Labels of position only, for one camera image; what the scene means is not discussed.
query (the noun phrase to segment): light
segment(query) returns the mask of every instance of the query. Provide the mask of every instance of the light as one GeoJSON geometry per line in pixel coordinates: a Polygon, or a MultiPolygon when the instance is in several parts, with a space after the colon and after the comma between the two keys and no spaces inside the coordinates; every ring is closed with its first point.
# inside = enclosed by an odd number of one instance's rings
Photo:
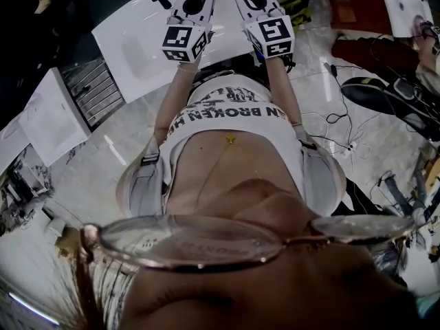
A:
{"type": "Polygon", "coordinates": [[[30,311],[33,311],[38,316],[40,316],[40,317],[50,321],[51,323],[53,323],[55,325],[59,325],[60,324],[58,321],[53,319],[53,317],[48,316],[47,314],[44,314],[44,313],[40,312],[38,309],[33,308],[33,306],[27,304],[24,300],[22,300],[20,297],[18,297],[17,295],[13,294],[12,292],[9,293],[9,296],[11,296],[13,299],[15,299],[22,306],[28,308],[30,311]]]}

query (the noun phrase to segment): black and white marker cube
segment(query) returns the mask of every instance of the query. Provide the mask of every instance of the black and white marker cube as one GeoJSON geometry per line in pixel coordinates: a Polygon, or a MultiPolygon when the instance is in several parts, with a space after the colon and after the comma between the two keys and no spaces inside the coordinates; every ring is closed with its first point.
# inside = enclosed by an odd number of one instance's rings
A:
{"type": "Polygon", "coordinates": [[[295,34],[289,16],[245,23],[244,27],[249,41],[265,58],[294,52],[295,34]]]}
{"type": "Polygon", "coordinates": [[[162,51],[168,60],[193,63],[208,44],[206,27],[169,25],[162,51]]]}

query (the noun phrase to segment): metal grate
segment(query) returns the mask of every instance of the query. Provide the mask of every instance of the metal grate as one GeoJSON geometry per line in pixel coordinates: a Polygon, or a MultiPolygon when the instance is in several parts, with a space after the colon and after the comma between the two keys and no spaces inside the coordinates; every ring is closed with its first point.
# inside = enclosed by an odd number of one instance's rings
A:
{"type": "Polygon", "coordinates": [[[125,104],[107,64],[101,58],[64,71],[63,77],[91,128],[102,124],[125,104]]]}

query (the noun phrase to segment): eyeglasses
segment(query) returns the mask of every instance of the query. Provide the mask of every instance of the eyeglasses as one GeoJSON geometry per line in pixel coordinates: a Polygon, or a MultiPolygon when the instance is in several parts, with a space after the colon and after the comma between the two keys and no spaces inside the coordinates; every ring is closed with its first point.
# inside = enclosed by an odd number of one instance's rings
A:
{"type": "Polygon", "coordinates": [[[84,225],[80,243],[87,262],[93,260],[92,247],[99,247],[111,258],[140,267],[220,272],[268,263],[292,245],[372,245],[408,236],[416,228],[411,218],[378,215],[323,217],[310,225],[317,235],[282,240],[266,228],[236,220],[195,215],[137,217],[105,227],[84,225]]]}

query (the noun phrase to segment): white table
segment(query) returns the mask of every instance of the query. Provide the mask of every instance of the white table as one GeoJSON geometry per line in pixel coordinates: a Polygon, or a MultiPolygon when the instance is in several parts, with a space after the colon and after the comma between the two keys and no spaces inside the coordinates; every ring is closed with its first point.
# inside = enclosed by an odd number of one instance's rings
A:
{"type": "MultiPolygon", "coordinates": [[[[175,75],[177,63],[160,51],[169,14],[159,2],[132,0],[92,32],[126,102],[168,84],[175,75]]],[[[235,0],[216,0],[211,23],[215,35],[203,52],[201,67],[253,50],[241,31],[235,0]]]]}
{"type": "Polygon", "coordinates": [[[410,38],[413,36],[414,18],[419,14],[427,21],[432,21],[428,2],[422,0],[385,0],[390,17],[393,36],[410,38]]]}

